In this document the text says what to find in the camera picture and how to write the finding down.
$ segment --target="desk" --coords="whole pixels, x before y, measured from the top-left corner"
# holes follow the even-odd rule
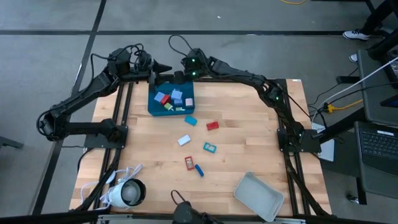
[[[307,108],[301,81],[287,80],[287,87],[291,97]],[[198,211],[213,215],[254,215],[233,196],[239,180],[252,170],[284,194],[284,205],[278,215],[292,215],[284,159],[277,143],[277,116],[252,87],[240,83],[195,83],[196,126],[185,123],[184,116],[152,117],[147,111],[147,96],[147,83],[134,85],[127,119],[129,133],[119,162],[119,169],[144,165],[136,178],[145,183],[147,195],[132,210],[112,208],[112,212],[173,213],[175,204],[170,191],[176,189]],[[99,98],[93,121],[112,117],[115,100],[116,94]],[[310,120],[293,102],[290,104],[294,118],[310,127]],[[212,121],[218,121],[220,128],[207,131],[206,123]],[[185,134],[192,140],[180,147],[177,139]],[[215,154],[203,150],[205,141],[217,146]],[[70,208],[81,204],[81,187],[98,180],[103,156],[104,149],[94,149],[83,158]],[[200,165],[205,173],[203,178],[196,170],[187,171],[184,162],[187,156]],[[307,188],[330,213],[319,160],[304,153],[301,160]],[[91,189],[87,187],[84,195]],[[303,213],[298,187],[296,195],[299,211]]]

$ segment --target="black pants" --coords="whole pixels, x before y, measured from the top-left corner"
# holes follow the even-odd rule
[[[392,12],[398,13],[398,1],[385,0],[377,9],[368,17],[365,25],[361,29],[363,34],[370,35],[375,28]],[[377,60],[387,53],[391,48],[398,44],[398,29],[389,34],[380,43],[373,45],[368,49],[371,58]]]

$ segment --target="small blue block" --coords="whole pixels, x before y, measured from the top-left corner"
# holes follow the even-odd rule
[[[174,106],[182,105],[182,100],[174,100]]]
[[[181,100],[182,92],[178,90],[173,90],[172,92],[172,100]]]
[[[158,101],[158,102],[160,103],[160,102],[162,101],[162,99],[163,99],[164,96],[165,96],[165,95],[164,95],[162,92],[157,92],[157,94],[156,94],[154,100],[156,100],[156,101]]]
[[[212,144],[209,144],[207,142],[205,142],[205,145],[203,146],[203,149],[212,153],[216,152],[217,146],[214,146]]]
[[[191,124],[192,126],[195,126],[195,125],[197,124],[198,120],[195,119],[195,118],[192,118],[192,117],[189,116],[189,115],[187,115],[187,116],[185,117],[185,122],[187,122],[188,124]]]
[[[195,165],[195,168],[197,169],[201,177],[205,175],[198,164]]]

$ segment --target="gray tray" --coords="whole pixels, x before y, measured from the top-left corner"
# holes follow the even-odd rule
[[[284,195],[258,179],[253,172],[243,176],[234,196],[267,222],[274,221],[284,203]]]

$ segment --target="yellow cable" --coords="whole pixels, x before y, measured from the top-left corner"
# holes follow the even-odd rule
[[[328,113],[333,113],[333,111],[335,111],[335,110],[345,110],[345,109],[349,108],[350,106],[354,106],[355,104],[358,104],[358,103],[360,103],[362,101],[363,100],[358,100],[357,102],[354,102],[352,104],[349,104],[349,105],[341,107],[341,108],[337,108],[337,107],[335,107],[333,105],[328,105]]]
[[[285,0],[280,0],[280,1],[284,2],[286,4],[295,4],[295,5],[303,4],[305,2],[305,0],[300,1],[300,2],[288,2],[288,1],[285,1]]]

